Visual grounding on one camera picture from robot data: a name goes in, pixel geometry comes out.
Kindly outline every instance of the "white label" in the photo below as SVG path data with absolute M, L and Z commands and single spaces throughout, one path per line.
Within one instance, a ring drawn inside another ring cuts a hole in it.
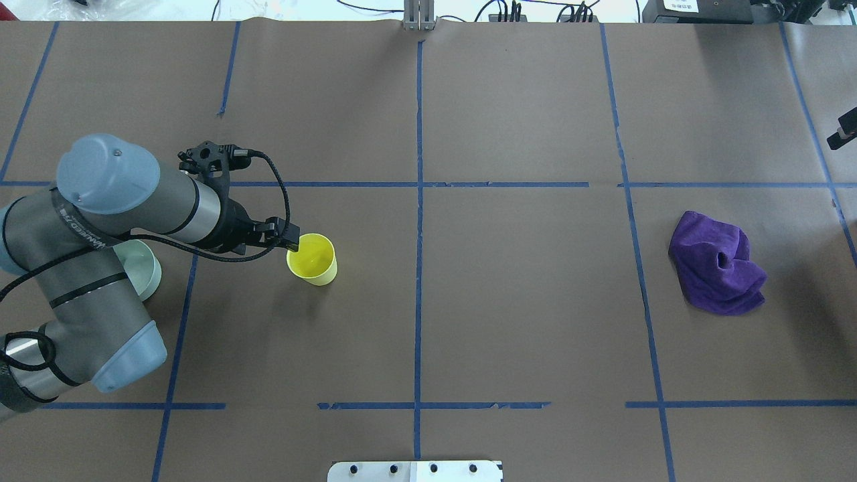
M 696 0 L 663 0 L 663 7 L 674 12 L 699 13 L 699 5 Z

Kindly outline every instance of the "yellow cup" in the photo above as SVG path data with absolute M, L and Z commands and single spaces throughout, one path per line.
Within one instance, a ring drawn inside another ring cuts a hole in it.
M 316 286 L 336 278 L 336 251 L 330 239 L 312 232 L 303 234 L 298 246 L 297 253 L 285 254 L 285 262 L 295 276 Z

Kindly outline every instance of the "purple towel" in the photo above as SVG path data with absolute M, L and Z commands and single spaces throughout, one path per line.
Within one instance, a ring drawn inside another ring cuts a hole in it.
M 738 226 L 687 211 L 675 227 L 669 255 L 693 306 L 737 316 L 764 303 L 759 290 L 768 275 L 750 261 L 750 241 Z

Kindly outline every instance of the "light blue joint cover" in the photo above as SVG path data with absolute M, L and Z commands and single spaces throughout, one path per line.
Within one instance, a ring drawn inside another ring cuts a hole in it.
M 113 353 L 93 377 L 93 385 L 107 394 L 136 382 L 165 361 L 166 346 L 152 320 Z
M 140 206 L 158 187 L 152 153 L 110 134 L 81 137 L 57 167 L 60 194 L 83 211 L 119 214 Z
M 0 209 L 0 229 L 6 225 L 6 214 L 9 213 L 9 208 L 12 205 L 9 204 L 7 207 Z M 15 276 L 23 276 L 27 274 L 27 271 L 18 266 L 18 263 L 12 259 L 12 255 L 9 254 L 9 250 L 6 249 L 6 231 L 0 232 L 0 236 L 3 238 L 0 239 L 0 268 L 3 269 L 6 273 L 14 274 Z

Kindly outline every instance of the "blue tape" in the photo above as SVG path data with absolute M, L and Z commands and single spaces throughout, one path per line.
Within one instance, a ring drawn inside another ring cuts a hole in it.
M 283 183 L 286 187 L 297 188 L 416 188 L 417 183 L 408 182 L 372 182 L 372 181 L 291 181 Z M 279 187 L 274 181 L 233 181 L 233 188 Z
M 772 188 L 811 189 L 829 188 L 827 183 L 629 183 L 631 188 Z M 625 183 L 616 187 L 625 187 Z
M 800 109 L 804 113 L 806 126 L 809 127 L 810 136 L 812 136 L 812 144 L 815 146 L 815 152 L 818 155 L 818 162 L 821 164 L 821 170 L 824 172 L 824 179 L 830 188 L 830 196 L 836 204 L 836 215 L 839 217 L 839 224 L 842 227 L 842 233 L 845 234 L 845 240 L 848 242 L 848 250 L 851 251 L 851 260 L 857 266 L 857 250 L 854 248 L 854 240 L 851 238 L 851 231 L 848 229 L 848 222 L 845 220 L 845 214 L 842 213 L 842 204 L 839 202 L 839 195 L 836 193 L 836 187 L 833 184 L 833 177 L 830 175 L 830 169 L 827 166 L 827 160 L 824 158 L 824 152 L 821 150 L 821 142 L 818 141 L 818 134 L 815 130 L 815 124 L 812 122 L 812 116 L 809 114 L 809 108 L 806 107 L 803 89 L 800 87 L 797 71 L 794 69 L 794 61 L 792 60 L 792 49 L 788 46 L 788 36 L 786 35 L 786 27 L 783 22 L 780 22 L 780 37 L 782 38 L 782 47 L 786 51 L 786 63 L 788 64 L 788 72 L 792 76 L 794 90 L 798 94 L 800 101 Z
M 42 78 L 42 72 L 45 71 L 45 64 L 48 61 L 48 56 L 51 55 L 53 41 L 57 37 L 59 22 L 55 21 L 51 29 L 51 36 L 48 37 L 48 43 L 45 45 L 45 51 L 42 52 L 42 60 L 39 62 L 39 68 L 36 69 L 36 75 L 33 78 L 33 84 L 30 85 L 30 92 L 27 93 L 27 100 L 24 101 L 24 108 L 21 109 L 21 115 L 18 117 L 18 124 L 15 126 L 15 133 L 12 134 L 12 140 L 9 142 L 9 150 L 6 151 L 6 158 L 3 160 L 3 167 L 0 168 L 0 181 L 6 177 L 6 171 L 9 169 L 9 162 L 12 160 L 12 154 L 15 152 L 15 144 L 18 143 L 18 136 L 21 135 L 21 129 L 24 127 L 24 120 L 27 118 L 27 112 L 30 111 L 30 104 L 33 103 L 33 96 L 36 94 L 36 87 L 39 86 L 39 79 Z
M 316 404 L 319 410 L 413 410 L 411 401 L 354 401 Z
M 163 410 L 164 403 L 99 402 L 99 401 L 55 401 L 42 410 Z
M 423 399 L 423 42 L 417 42 L 417 289 L 414 309 L 414 460 L 422 458 L 420 446 Z
M 225 410 L 225 403 L 171 403 L 170 410 Z
M 631 226 L 631 240 L 634 247 L 634 260 L 637 263 L 637 277 L 640 285 L 640 295 L 643 298 L 643 312 L 645 315 L 646 330 L 649 335 L 649 356 L 651 359 L 651 371 L 655 378 L 655 392 L 658 401 L 663 401 L 663 389 L 661 385 L 661 369 L 657 363 L 657 348 L 655 346 L 655 330 L 651 324 L 651 312 L 649 309 L 649 294 L 645 287 L 645 273 L 643 271 L 643 257 L 640 255 L 639 237 L 637 235 L 637 221 L 634 217 L 634 206 L 631 198 L 631 181 L 628 176 L 628 167 L 625 159 L 625 149 L 619 135 L 619 107 L 616 104 L 616 92 L 613 84 L 613 71 L 610 68 L 610 53 L 607 45 L 607 31 L 604 24 L 598 24 L 601 28 L 601 44 L 604 52 L 604 69 L 607 73 L 607 87 L 610 92 L 610 107 L 613 113 L 613 126 L 616 134 L 616 148 L 622 167 L 622 183 L 625 186 L 625 203 L 628 210 L 628 223 Z M 670 482 L 675 482 L 675 469 L 673 465 L 672 444 L 669 441 L 669 428 L 667 424 L 667 412 L 660 409 L 661 435 L 663 438 L 663 452 L 667 462 L 667 475 Z
M 486 410 L 490 408 L 511 410 L 542 410 L 550 406 L 549 401 L 423 401 L 421 410 Z M 353 401 L 318 403 L 319 410 L 415 410 L 416 404 L 409 401 Z
M 49 186 L 50 181 L 0 181 L 0 186 Z
M 235 22 L 235 32 L 232 34 L 232 52 L 229 54 L 229 68 L 226 69 L 226 80 L 223 84 L 223 101 L 217 115 L 226 113 L 226 101 L 229 100 L 229 86 L 232 83 L 232 68 L 235 66 L 235 52 L 238 50 L 238 34 L 241 33 L 241 22 Z
M 627 401 L 625 408 L 857 407 L 857 400 Z
M 127 401 L 55 401 L 42 410 L 164 410 L 166 403 Z M 171 410 L 225 410 L 225 403 L 172 403 Z
M 588 188 L 589 183 L 451 182 L 424 183 L 427 188 Z
M 542 410 L 550 405 L 549 401 L 425 401 L 426 410 L 487 410 L 508 408 L 511 410 Z
M 176 350 L 172 355 L 172 369 L 170 371 L 170 384 L 166 391 L 166 403 L 164 407 L 164 418 L 161 420 L 161 432 L 158 437 L 158 450 L 155 452 L 155 463 L 152 469 L 152 482 L 158 482 L 160 477 L 161 461 L 164 458 L 164 446 L 166 445 L 166 434 L 170 429 L 170 412 L 172 397 L 176 392 L 176 379 L 178 378 L 178 366 L 182 360 L 182 347 L 184 346 L 184 333 L 188 325 L 188 313 L 190 312 L 190 299 L 194 292 L 196 280 L 197 255 L 191 259 L 190 272 L 188 273 L 188 285 L 184 292 L 184 305 L 182 307 L 182 321 L 178 325 L 178 337 L 176 339 Z
M 164 446 L 166 445 L 166 431 L 170 427 L 170 410 L 164 410 L 164 417 L 161 419 L 161 432 L 158 436 L 158 451 L 155 453 L 155 463 L 152 468 L 152 482 L 158 482 L 160 478 L 160 466 L 164 460 Z

